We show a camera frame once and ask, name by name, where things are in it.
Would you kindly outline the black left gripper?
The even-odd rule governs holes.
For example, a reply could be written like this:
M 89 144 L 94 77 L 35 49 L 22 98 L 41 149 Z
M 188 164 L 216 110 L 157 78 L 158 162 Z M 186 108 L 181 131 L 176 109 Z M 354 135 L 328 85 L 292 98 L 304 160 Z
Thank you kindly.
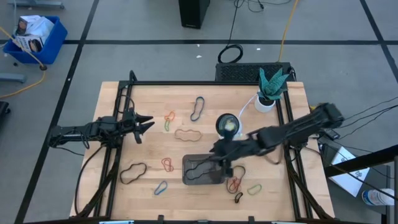
M 122 120 L 118 122 L 118 135 L 125 136 L 126 134 L 133 133 L 134 139 L 138 144 L 142 143 L 140 135 L 144 134 L 155 123 L 146 121 L 152 120 L 153 116 L 144 116 L 136 114 L 133 107 L 130 107 L 123 113 Z

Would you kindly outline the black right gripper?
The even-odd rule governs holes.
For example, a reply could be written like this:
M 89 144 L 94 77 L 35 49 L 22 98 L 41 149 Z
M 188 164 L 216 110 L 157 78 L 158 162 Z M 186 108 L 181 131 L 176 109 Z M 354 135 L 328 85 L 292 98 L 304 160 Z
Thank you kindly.
M 210 150 L 210 161 L 221 161 L 221 169 L 226 170 L 226 177 L 233 177 L 233 168 L 228 161 L 235 161 L 249 155 L 249 140 L 219 139 Z

